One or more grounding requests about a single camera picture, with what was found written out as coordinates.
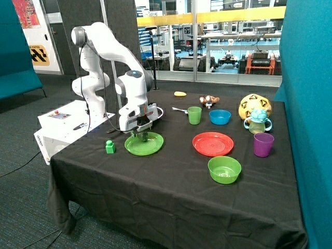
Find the yellow ball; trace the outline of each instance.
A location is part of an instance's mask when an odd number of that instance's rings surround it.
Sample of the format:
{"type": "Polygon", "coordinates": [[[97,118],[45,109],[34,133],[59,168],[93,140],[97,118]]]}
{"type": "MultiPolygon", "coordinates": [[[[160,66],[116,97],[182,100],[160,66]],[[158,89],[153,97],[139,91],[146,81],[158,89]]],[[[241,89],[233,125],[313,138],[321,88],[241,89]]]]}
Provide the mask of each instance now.
{"type": "Polygon", "coordinates": [[[239,115],[241,119],[244,120],[247,117],[250,117],[253,109],[264,109],[270,117],[272,112],[271,102],[268,99],[257,94],[249,94],[241,100],[239,106],[239,115]]]}

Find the spoon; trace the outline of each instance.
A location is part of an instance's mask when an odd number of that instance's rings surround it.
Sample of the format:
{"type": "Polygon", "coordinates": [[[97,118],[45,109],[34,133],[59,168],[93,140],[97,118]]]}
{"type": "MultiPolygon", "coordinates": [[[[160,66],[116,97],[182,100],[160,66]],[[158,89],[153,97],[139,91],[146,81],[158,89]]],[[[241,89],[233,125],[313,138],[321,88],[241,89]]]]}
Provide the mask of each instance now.
{"type": "Polygon", "coordinates": [[[178,109],[178,108],[175,108],[175,107],[172,107],[173,110],[180,110],[181,112],[184,112],[185,114],[188,114],[188,111],[187,110],[182,110],[182,109],[178,109]]]}

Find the green plate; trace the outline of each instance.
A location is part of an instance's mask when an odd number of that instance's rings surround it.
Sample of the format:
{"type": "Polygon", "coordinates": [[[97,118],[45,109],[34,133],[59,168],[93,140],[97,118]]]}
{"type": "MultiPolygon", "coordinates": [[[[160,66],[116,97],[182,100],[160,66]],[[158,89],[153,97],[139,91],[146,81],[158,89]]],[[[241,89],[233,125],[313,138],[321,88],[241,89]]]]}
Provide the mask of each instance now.
{"type": "Polygon", "coordinates": [[[143,142],[138,137],[129,137],[124,143],[127,151],[137,156],[146,156],[157,152],[164,143],[164,139],[161,135],[154,132],[148,132],[147,134],[148,139],[146,142],[143,142]]]}

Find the blue bowl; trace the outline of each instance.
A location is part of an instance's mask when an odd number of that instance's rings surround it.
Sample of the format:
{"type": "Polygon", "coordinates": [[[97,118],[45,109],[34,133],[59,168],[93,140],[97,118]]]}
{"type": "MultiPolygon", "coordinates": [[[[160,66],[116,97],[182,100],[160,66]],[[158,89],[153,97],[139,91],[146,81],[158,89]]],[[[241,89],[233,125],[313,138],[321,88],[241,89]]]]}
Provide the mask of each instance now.
{"type": "Polygon", "coordinates": [[[231,113],[227,110],[217,109],[210,111],[209,116],[212,123],[222,126],[228,123],[231,113]]]}

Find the plastic bowl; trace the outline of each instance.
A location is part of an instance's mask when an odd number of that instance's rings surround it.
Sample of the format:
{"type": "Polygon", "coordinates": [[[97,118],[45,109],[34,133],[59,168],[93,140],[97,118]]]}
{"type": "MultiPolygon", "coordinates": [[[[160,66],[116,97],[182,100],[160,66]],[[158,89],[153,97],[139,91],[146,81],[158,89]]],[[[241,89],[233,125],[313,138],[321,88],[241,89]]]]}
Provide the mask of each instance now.
{"type": "Polygon", "coordinates": [[[209,112],[210,120],[215,125],[225,125],[228,123],[231,113],[227,110],[212,110],[209,112]]]}
{"type": "Polygon", "coordinates": [[[234,158],[219,156],[212,158],[207,166],[213,180],[221,184],[230,184],[236,181],[241,165],[234,158]]]}

